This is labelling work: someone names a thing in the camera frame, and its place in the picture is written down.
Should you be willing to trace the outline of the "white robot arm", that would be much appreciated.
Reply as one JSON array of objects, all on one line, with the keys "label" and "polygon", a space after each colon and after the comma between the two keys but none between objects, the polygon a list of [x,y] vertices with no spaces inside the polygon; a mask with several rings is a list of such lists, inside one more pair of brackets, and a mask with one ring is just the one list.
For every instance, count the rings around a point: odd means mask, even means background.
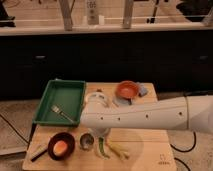
[{"label": "white robot arm", "polygon": [[80,123],[97,136],[111,128],[190,130],[213,134],[213,95],[187,96],[109,107],[103,93],[89,93]]}]

